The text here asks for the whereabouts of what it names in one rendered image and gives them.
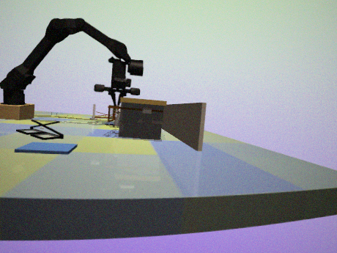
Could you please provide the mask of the blue flat slab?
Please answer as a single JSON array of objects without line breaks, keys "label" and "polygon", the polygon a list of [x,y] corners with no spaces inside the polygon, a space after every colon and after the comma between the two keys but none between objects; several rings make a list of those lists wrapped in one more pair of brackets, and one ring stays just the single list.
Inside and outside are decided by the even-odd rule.
[{"label": "blue flat slab", "polygon": [[78,144],[31,142],[15,149],[15,153],[70,154]]}]

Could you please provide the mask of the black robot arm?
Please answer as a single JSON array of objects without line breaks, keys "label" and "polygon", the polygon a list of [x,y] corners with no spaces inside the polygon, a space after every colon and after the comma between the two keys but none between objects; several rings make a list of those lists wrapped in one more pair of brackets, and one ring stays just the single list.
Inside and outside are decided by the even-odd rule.
[{"label": "black robot arm", "polygon": [[[111,57],[108,60],[108,62],[113,63],[112,73],[124,73],[126,75],[126,67],[128,65],[127,72],[130,76],[143,76],[143,60],[131,59],[124,43],[106,36],[83,18],[53,18],[46,28],[44,38],[41,39],[34,50],[26,57],[26,60],[21,65],[13,68],[7,74],[7,77],[0,82],[0,87],[3,89],[4,94],[4,103],[1,104],[26,104],[23,91],[26,89],[26,86],[35,80],[36,76],[33,74],[38,64],[41,63],[55,44],[63,41],[68,35],[78,32],[85,32],[90,37],[96,39],[96,41],[104,45],[118,58]],[[121,59],[125,60],[125,62]],[[130,87],[131,78],[126,79],[125,77],[118,78],[118,75],[114,75],[111,86],[120,89]]]}]

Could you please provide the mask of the black-framed clear glasses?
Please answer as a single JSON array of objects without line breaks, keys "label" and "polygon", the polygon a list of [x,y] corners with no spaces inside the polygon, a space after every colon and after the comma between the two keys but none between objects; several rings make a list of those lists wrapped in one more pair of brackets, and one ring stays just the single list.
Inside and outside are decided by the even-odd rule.
[{"label": "black-framed clear glasses", "polygon": [[41,131],[41,130],[37,130],[37,129],[34,129],[33,127],[37,127],[35,125],[33,126],[30,126],[30,129],[19,129],[19,130],[16,130],[17,132],[19,133],[23,133],[23,134],[26,134],[26,135],[30,135],[32,137],[35,137],[35,138],[38,138],[38,139],[42,139],[42,140],[49,140],[49,139],[63,139],[63,135],[62,133],[58,132],[58,131],[55,131],[54,129],[52,128],[48,128],[46,125],[52,125],[52,124],[56,124],[56,123],[60,123],[60,121],[57,121],[57,122],[52,122],[52,123],[48,123],[48,124],[42,124],[40,122],[37,122],[35,120],[31,120],[32,122],[35,122],[37,123],[38,125],[37,126],[42,126],[40,128],[47,128],[51,131],[53,131],[54,133],[57,133],[58,135],[56,134],[53,134],[53,133],[49,133],[49,132],[45,132],[45,131]]}]

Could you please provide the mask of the dark brown flat panel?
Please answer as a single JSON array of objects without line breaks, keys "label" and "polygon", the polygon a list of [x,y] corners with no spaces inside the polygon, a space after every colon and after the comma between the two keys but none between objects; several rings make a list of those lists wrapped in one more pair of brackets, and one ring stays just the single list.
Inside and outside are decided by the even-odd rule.
[{"label": "dark brown flat panel", "polygon": [[163,110],[162,129],[202,152],[207,103],[168,104]]}]

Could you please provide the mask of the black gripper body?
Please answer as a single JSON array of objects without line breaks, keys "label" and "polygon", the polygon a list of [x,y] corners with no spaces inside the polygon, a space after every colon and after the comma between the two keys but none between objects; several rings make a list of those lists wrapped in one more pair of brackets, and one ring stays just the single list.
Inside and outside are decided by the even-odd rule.
[{"label": "black gripper body", "polygon": [[[118,78],[123,78],[123,76],[126,76],[124,73],[112,73],[111,84],[112,84],[112,80],[114,78],[114,75],[118,75]],[[131,95],[140,95],[140,89],[139,88],[131,87],[129,89],[120,89],[120,88],[114,89],[113,86],[105,87],[104,85],[101,85],[101,84],[95,84],[94,91],[95,92],[108,91],[108,92],[111,92],[111,93],[120,92],[120,94],[130,93]]]}]

